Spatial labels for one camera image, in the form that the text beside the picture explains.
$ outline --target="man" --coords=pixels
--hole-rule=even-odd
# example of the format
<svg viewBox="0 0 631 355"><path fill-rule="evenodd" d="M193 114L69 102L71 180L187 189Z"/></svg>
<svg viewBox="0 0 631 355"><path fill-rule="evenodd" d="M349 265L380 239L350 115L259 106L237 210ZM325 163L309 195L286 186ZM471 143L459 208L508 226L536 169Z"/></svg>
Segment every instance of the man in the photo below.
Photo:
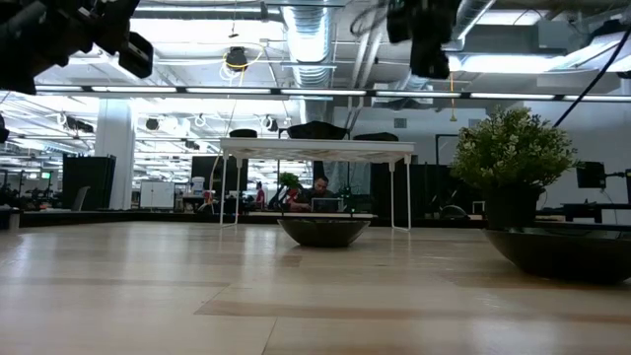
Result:
<svg viewBox="0 0 631 355"><path fill-rule="evenodd" d="M315 179L314 188L303 191L295 201L290 202L290 210L293 212L306 212L312 210L312 200L314 198L333 198L333 192L327 190L328 178L318 177ZM323 201L315 203L314 212L335 212L337 210L336 201Z"/></svg>

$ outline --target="chair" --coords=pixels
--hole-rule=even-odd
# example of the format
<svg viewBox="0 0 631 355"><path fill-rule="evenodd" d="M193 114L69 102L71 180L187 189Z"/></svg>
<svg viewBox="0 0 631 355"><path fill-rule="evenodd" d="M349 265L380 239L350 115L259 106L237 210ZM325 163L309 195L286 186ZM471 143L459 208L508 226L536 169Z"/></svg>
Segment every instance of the chair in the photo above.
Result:
<svg viewBox="0 0 631 355"><path fill-rule="evenodd" d="M81 211L81 208L83 207L83 200L86 199L86 194L89 189L89 186L79 188L79 191L77 191L77 197L75 197L75 203L72 204L71 211Z"/></svg>

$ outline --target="fluorescent light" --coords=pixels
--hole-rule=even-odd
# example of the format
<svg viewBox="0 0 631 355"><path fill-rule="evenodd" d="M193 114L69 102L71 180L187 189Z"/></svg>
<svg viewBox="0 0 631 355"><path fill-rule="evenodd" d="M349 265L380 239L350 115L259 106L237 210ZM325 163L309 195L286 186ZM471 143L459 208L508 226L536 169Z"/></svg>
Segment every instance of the fluorescent light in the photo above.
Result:
<svg viewBox="0 0 631 355"><path fill-rule="evenodd" d="M176 93L172 87L121 86L121 87L92 87L98 93Z"/></svg>
<svg viewBox="0 0 631 355"><path fill-rule="evenodd" d="M631 55L627 55L626 57L616 61L607 69L607 72L628 72L631 70Z"/></svg>
<svg viewBox="0 0 631 355"><path fill-rule="evenodd" d="M24 169L9 169L9 172L14 172L14 173L19 173L19 172L25 172L25 173L39 173L39 169L30 169L30 168L24 168Z"/></svg>
<svg viewBox="0 0 631 355"><path fill-rule="evenodd" d="M472 99L497 99L497 100L552 100L554 99L554 95L471 93L471 98Z"/></svg>
<svg viewBox="0 0 631 355"><path fill-rule="evenodd" d="M79 86L66 86L66 85L36 85L35 89L39 92L78 92L83 91Z"/></svg>
<svg viewBox="0 0 631 355"><path fill-rule="evenodd" d="M428 98L428 99L457 99L460 93L445 92L403 92L403 91L377 91L375 95L389 98Z"/></svg>
<svg viewBox="0 0 631 355"><path fill-rule="evenodd" d="M566 95L563 101L573 102L578 98L576 95ZM583 98L583 101L592 103L631 103L631 96L587 95Z"/></svg>
<svg viewBox="0 0 631 355"><path fill-rule="evenodd" d="M96 139L95 136L79 136L79 138L71 137L71 136L45 136L45 135L25 135L21 136L11 136L14 139L38 139L38 140L75 140L75 139Z"/></svg>
<svg viewBox="0 0 631 355"><path fill-rule="evenodd" d="M536 55L477 54L462 62L461 71L473 73L539 74L557 64L559 59Z"/></svg>
<svg viewBox="0 0 631 355"><path fill-rule="evenodd" d="M233 7L221 7L221 6L139 6L136 8L136 11L146 11L146 12L228 12L233 13L235 9ZM257 7L240 7L240 13L249 12L249 13L260 13L260 8ZM277 9L269 9L269 14L280 14L280 10Z"/></svg>
<svg viewBox="0 0 631 355"><path fill-rule="evenodd" d="M283 95L366 96L366 90L282 89Z"/></svg>
<svg viewBox="0 0 631 355"><path fill-rule="evenodd" d="M269 95L269 89L253 89L253 88L187 88L192 94L260 94Z"/></svg>

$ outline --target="person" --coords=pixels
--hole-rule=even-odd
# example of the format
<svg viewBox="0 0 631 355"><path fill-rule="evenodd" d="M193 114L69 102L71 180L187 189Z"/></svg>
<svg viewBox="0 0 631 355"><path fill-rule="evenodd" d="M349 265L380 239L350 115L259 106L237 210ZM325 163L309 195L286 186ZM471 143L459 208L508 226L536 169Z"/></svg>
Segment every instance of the person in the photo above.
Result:
<svg viewBox="0 0 631 355"><path fill-rule="evenodd" d="M312 210L312 200L314 198L333 198L333 192L326 189L328 187L328 178L318 177L315 179L314 188L305 190L295 201L290 203L290 210L294 212L305 212ZM316 206L317 211L322 209L330 210L334 212L337 209L337 203L323 203L320 206Z"/></svg>
<svg viewBox="0 0 631 355"><path fill-rule="evenodd" d="M256 183L256 207L264 208L265 202L265 191L263 190L263 183L259 181Z"/></svg>

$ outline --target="computer monitor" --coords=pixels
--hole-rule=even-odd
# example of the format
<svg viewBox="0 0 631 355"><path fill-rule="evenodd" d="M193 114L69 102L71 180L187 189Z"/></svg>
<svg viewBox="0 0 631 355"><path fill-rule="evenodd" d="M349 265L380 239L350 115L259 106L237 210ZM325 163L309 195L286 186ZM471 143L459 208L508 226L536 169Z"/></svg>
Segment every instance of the computer monitor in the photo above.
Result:
<svg viewBox="0 0 631 355"><path fill-rule="evenodd" d="M580 162L576 168L579 188L606 188L604 164L598 162Z"/></svg>
<svg viewBox="0 0 631 355"><path fill-rule="evenodd" d="M312 212L344 212L343 198L312 198Z"/></svg>

